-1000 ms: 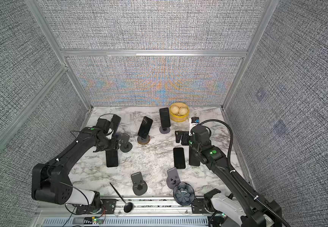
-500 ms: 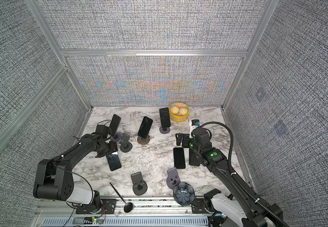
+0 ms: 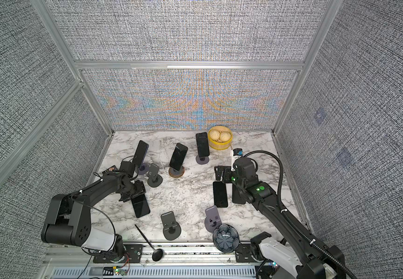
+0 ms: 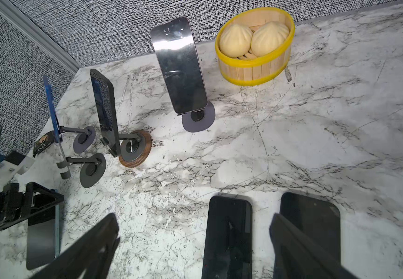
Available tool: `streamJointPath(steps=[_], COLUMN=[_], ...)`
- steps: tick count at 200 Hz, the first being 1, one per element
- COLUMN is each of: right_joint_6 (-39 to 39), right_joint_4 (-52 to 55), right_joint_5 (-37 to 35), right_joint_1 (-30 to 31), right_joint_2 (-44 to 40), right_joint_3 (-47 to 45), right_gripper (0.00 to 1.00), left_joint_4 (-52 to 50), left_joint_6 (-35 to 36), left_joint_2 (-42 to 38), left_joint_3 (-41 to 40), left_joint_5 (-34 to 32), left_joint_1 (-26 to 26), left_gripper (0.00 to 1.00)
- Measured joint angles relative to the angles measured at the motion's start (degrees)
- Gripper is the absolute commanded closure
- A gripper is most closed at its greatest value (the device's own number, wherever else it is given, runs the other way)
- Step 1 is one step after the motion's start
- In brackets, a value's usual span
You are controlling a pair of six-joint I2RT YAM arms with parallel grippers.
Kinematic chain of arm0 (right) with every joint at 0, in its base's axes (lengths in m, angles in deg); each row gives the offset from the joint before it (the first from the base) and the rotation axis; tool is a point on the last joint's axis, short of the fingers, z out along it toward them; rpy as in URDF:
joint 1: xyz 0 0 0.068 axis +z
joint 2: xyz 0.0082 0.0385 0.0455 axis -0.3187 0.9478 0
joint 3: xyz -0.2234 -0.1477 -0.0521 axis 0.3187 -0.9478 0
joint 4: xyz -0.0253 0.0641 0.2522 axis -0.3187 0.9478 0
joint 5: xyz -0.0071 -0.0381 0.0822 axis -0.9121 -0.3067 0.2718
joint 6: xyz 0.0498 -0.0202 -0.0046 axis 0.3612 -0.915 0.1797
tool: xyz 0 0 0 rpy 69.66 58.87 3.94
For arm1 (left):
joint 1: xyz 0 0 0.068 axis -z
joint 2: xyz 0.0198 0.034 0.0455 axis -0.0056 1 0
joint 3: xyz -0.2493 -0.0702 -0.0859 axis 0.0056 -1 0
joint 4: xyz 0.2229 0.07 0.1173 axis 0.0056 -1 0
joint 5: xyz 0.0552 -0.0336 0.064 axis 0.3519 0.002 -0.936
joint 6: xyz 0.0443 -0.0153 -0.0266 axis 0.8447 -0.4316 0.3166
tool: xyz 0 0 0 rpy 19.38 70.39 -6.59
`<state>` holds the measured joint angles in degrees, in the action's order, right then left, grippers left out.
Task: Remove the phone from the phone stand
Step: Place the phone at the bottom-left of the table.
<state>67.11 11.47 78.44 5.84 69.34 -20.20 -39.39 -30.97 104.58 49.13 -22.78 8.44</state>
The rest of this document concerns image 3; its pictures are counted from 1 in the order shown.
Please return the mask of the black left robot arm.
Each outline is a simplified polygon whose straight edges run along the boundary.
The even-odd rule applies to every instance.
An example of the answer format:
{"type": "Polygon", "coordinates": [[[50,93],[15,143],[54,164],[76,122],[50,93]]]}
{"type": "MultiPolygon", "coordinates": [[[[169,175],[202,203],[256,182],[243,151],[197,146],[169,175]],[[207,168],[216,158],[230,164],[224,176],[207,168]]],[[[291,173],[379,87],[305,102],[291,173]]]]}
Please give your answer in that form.
{"type": "Polygon", "coordinates": [[[127,261],[121,235],[92,228],[91,210],[106,196],[120,194],[121,202],[131,201],[135,216],[150,213],[146,189],[134,180],[138,167],[122,162],[120,168],[108,169],[93,184],[70,194],[58,194],[51,199],[44,221],[41,239],[49,244],[80,246],[90,256],[111,262],[127,261]]]}

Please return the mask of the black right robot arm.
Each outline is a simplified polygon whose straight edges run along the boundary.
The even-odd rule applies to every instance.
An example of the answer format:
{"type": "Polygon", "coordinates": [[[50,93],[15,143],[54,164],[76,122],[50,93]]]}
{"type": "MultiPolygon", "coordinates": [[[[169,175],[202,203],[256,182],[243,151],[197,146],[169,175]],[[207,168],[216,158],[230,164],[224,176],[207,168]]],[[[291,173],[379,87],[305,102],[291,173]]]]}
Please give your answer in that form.
{"type": "Polygon", "coordinates": [[[242,200],[253,205],[283,235],[287,245],[262,232],[252,239],[254,257],[272,261],[294,279],[345,279],[345,258],[306,229],[282,203],[280,195],[258,178],[252,160],[241,157],[232,166],[216,166],[216,181],[233,184],[242,200]]]}

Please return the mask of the purple-edged black phone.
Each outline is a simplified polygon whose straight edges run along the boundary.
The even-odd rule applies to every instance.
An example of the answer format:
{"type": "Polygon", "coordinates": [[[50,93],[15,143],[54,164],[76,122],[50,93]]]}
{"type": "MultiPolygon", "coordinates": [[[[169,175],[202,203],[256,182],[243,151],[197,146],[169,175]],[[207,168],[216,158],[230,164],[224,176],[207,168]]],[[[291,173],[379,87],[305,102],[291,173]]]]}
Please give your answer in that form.
{"type": "Polygon", "coordinates": [[[199,158],[209,157],[210,155],[210,146],[208,143],[208,134],[207,132],[197,133],[196,134],[196,143],[197,143],[197,152],[199,158]]]}

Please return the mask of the blue-edged phone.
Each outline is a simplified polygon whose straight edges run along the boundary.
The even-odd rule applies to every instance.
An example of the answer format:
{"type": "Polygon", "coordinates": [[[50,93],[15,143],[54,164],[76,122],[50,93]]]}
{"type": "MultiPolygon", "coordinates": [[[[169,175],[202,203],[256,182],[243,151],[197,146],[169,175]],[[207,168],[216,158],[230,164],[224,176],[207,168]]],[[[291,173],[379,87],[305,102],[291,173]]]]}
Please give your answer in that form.
{"type": "Polygon", "coordinates": [[[133,160],[132,160],[132,163],[136,167],[140,168],[141,165],[143,164],[144,158],[146,157],[146,154],[148,151],[148,148],[149,148],[149,144],[147,144],[146,142],[144,142],[142,140],[139,141],[135,154],[133,156],[133,160]]]}

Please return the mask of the teal-edged black phone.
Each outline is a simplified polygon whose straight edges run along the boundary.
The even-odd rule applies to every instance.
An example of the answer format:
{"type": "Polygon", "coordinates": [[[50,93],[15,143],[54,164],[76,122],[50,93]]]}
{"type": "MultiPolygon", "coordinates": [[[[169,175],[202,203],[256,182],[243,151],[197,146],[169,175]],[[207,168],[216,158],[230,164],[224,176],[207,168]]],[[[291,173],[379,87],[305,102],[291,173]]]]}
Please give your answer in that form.
{"type": "Polygon", "coordinates": [[[150,214],[149,204],[144,194],[131,199],[136,218],[150,214]]]}

